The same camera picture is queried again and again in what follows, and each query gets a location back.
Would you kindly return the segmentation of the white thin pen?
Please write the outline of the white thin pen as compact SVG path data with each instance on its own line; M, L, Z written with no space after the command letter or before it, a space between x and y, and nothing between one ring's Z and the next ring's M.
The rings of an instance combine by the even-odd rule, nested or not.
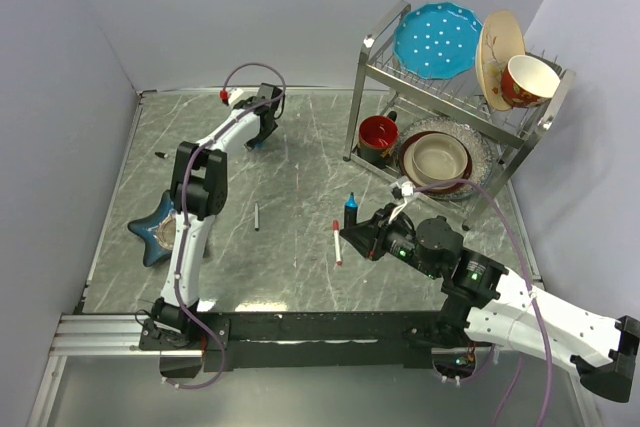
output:
M256 232L260 230L260 207L257 201L254 204L254 230Z

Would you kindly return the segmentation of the black blue highlighter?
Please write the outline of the black blue highlighter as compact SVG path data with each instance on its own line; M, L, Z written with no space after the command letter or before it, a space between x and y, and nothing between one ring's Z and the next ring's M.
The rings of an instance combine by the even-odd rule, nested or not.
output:
M344 205L343 227L350 228L356 225L358 216L358 203L355 194L351 192Z

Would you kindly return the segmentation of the steel dish rack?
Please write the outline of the steel dish rack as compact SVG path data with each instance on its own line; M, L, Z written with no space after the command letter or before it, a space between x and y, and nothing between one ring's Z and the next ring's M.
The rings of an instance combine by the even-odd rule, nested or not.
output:
M411 123L428 117L448 117L477 130L489 143L495 157L486 187L497 195L550 130L575 81L574 71L561 67L543 54L536 58L549 65L561 82L554 96L536 107L512 107L508 111L491 109L478 83L475 64L469 70L448 80L427 80L404 70L393 53L394 32L399 22L411 11L406 1L398 2L368 33L360 47L343 158L369 171L394 181L403 172L392 156L382 166L364 161L358 149L358 131L364 120L361 102L365 83L374 80L387 87L390 98L381 112L398 113L400 133Z

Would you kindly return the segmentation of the cream floral plate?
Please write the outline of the cream floral plate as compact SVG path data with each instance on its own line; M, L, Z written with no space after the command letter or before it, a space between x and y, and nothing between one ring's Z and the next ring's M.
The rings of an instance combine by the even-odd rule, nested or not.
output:
M492 12L482 27L475 55L476 77L491 109L511 109L502 97L502 72L512 57L524 53L524 37L514 13L507 9Z

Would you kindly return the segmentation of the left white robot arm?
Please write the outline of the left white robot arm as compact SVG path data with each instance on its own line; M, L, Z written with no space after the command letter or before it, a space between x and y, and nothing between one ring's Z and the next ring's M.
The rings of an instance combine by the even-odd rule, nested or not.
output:
M184 349L198 337L199 276L204 248L228 196L229 156L253 149L277 128L285 90L263 83L257 94L236 102L210 134L178 146L169 196L175 209L175 238L169 271L151 318L163 337Z

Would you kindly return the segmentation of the white red acrylic marker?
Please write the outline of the white red acrylic marker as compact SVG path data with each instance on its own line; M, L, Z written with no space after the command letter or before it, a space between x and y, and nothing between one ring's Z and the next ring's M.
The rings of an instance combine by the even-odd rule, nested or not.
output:
M341 253L339 228L336 228L333 230L333 239L334 239L335 263L336 265L341 266L343 263L343 260L342 260L342 253Z

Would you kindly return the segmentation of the red black mug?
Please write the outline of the red black mug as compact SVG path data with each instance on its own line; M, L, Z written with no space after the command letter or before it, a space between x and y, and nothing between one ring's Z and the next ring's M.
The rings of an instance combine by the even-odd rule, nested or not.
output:
M397 113L373 115L364 119L358 131L360 157L373 165L385 165L399 137Z

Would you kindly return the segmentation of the blue polka dot plate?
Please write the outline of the blue polka dot plate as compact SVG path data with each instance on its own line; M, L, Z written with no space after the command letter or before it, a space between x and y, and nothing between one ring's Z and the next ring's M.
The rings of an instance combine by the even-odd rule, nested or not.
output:
M453 2L426 3L408 13L394 32L400 66L427 80L448 80L475 64L482 22Z

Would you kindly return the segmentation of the beige bowl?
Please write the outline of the beige bowl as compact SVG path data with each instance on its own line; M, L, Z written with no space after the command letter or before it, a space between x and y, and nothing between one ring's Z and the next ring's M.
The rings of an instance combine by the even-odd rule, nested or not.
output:
M453 181L464 173L469 155L456 138L439 132L422 136L413 144L411 165L423 185Z

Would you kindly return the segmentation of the red floral bowl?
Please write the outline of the red floral bowl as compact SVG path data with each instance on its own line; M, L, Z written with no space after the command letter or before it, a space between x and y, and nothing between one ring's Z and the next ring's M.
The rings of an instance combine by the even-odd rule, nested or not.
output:
M561 79L545 62L526 54L509 59L501 77L501 96L512 107L536 107L551 99Z

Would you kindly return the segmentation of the black base bar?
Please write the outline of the black base bar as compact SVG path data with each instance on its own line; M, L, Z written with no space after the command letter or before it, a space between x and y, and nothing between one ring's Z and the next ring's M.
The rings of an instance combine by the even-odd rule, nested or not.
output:
M436 311L232 312L198 314L212 334L189 323L185 334L151 319L143 324L144 352L196 355L206 372L244 368L401 365L430 368L434 349L474 344L446 327Z

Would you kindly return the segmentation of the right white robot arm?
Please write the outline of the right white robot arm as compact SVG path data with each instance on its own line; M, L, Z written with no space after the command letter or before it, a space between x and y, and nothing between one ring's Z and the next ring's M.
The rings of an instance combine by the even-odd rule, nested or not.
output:
M466 248L460 233L437 216L414 224L388 204L365 221L344 209L341 237L362 257L389 254L442 282L446 300L431 334L441 346L466 340L537 357L578 376L604 399L630 399L639 350L639 322L601 316L566 302L503 264Z

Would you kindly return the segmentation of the glass patterned plate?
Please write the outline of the glass patterned plate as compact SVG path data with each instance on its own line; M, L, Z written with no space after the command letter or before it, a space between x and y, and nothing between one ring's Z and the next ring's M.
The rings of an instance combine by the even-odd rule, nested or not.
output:
M469 164L464 177L486 187L494 167L495 157L486 139L467 124L456 122L448 117L434 116L417 120L409 124L400 134L392 149L392 156L398 168L416 186L423 185L411 165L406 152L410 146L427 132L439 132L456 138L463 144L469 154Z

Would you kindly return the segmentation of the red rimmed plate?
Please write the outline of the red rimmed plate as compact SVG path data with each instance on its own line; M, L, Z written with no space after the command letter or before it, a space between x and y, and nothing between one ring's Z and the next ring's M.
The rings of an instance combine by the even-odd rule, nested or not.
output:
M418 187L441 182L429 194L448 194L462 187L456 179L468 179L472 160L468 149L455 137L437 131L411 136L398 157L405 175Z

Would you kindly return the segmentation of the blue star dish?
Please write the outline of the blue star dish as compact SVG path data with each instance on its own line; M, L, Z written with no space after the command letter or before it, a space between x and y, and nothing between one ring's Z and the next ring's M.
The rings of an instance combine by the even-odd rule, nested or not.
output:
M127 224L128 231L144 244L144 267L149 268L171 258L176 232L175 216L176 210L170 191L165 190L151 214Z

